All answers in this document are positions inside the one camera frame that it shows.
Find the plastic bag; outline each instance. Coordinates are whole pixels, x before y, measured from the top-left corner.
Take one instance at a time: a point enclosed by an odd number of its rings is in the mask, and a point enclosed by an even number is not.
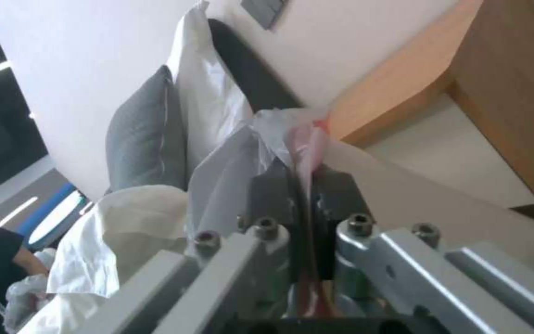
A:
[[[55,260],[55,250],[45,249],[34,253],[34,256],[47,269],[51,269]],[[33,275],[9,286],[6,292],[7,305],[4,314],[6,332],[18,332],[34,313],[48,303],[46,285],[45,275]]]
[[[275,158],[299,179],[309,204],[312,172],[326,153],[326,110],[261,110],[206,158],[191,176],[187,235],[213,230],[228,237],[237,230],[237,216],[246,209],[250,180],[264,173]],[[310,231],[310,217],[305,222]],[[311,239],[311,233],[304,236]],[[309,260],[303,283],[297,288],[299,315],[328,315],[330,307],[320,284],[316,264]]]

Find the white plastic bag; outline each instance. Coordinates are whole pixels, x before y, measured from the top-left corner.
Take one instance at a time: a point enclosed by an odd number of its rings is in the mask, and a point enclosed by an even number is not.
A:
[[[45,249],[34,253],[47,269],[51,269],[55,260],[55,250]],[[33,275],[13,283],[6,292],[6,313],[4,328],[8,333],[18,332],[32,315],[48,303],[46,295],[47,277]]]
[[[202,230],[225,237],[235,232],[250,179],[264,173],[276,157],[292,170],[318,165],[321,156],[313,148],[326,135],[313,123],[324,116],[318,109],[261,110],[241,123],[191,176],[188,237]]]
[[[187,176],[240,121],[252,118],[250,104],[214,49],[207,6],[200,1],[180,19],[167,61],[187,133]]]
[[[187,233],[212,230],[228,237],[237,230],[237,216],[244,214],[250,180],[264,173],[275,158],[286,164],[300,181],[305,207],[309,205],[312,172],[322,163],[329,138],[322,118],[326,112],[310,109],[261,110],[193,173],[189,183]],[[302,237],[312,243],[310,216]],[[299,273],[295,313],[312,316],[331,314],[327,298],[316,273],[316,262],[309,258]]]
[[[180,249],[186,193],[138,186],[102,198],[59,243],[49,294],[109,298],[159,250]]]

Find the black pillow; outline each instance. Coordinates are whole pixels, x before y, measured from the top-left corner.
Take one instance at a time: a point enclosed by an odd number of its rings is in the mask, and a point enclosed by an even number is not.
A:
[[[114,114],[106,133],[110,191],[165,184],[186,190],[178,94],[162,65]]]

